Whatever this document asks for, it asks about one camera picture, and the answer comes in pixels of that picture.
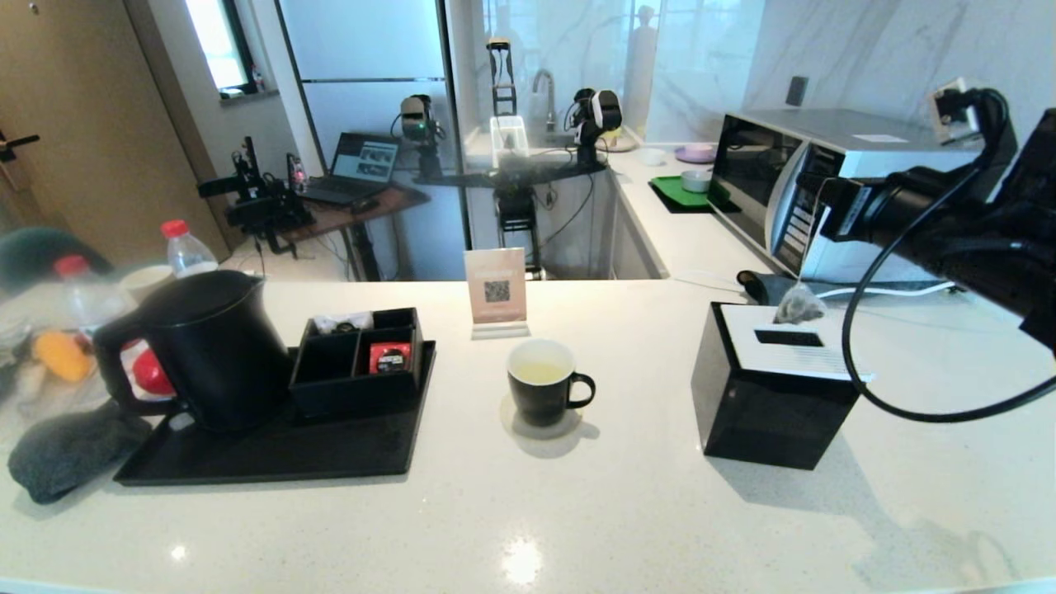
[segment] white bowl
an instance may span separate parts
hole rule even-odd
[[[121,279],[120,285],[139,303],[148,295],[172,282],[175,278],[172,274],[172,266],[159,264],[129,273]]]
[[[711,174],[706,171],[699,169],[682,171],[682,189],[685,191],[703,193],[708,191],[711,181]]]
[[[638,161],[642,162],[642,165],[648,165],[649,167],[663,165],[664,157],[667,155],[666,152],[653,148],[638,149],[637,154]]]

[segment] tea bag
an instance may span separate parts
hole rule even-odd
[[[774,313],[774,323],[799,323],[817,319],[825,315],[825,302],[804,284],[797,281],[785,292],[781,302]]]

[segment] laptop keyboard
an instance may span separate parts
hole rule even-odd
[[[323,178],[321,180],[313,180],[310,187],[329,191],[361,192],[367,188],[367,185],[362,182],[345,181],[337,178]]]

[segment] green tray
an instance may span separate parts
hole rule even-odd
[[[708,192],[697,193],[682,189],[681,175],[653,178],[649,186],[671,212],[715,212],[715,205],[708,199]],[[733,204],[721,205],[723,212],[736,212]]]

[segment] wall outlet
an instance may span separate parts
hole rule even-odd
[[[949,144],[979,133],[979,114],[976,113],[976,108],[969,107],[953,113],[940,113],[939,104],[936,103],[937,98],[947,93],[964,93],[967,90],[968,85],[964,77],[958,76],[927,96],[931,127],[941,144]]]
[[[806,76],[793,76],[789,83],[789,94],[785,97],[785,103],[790,106],[799,107],[803,105],[803,97],[807,94],[807,82],[810,79]]]

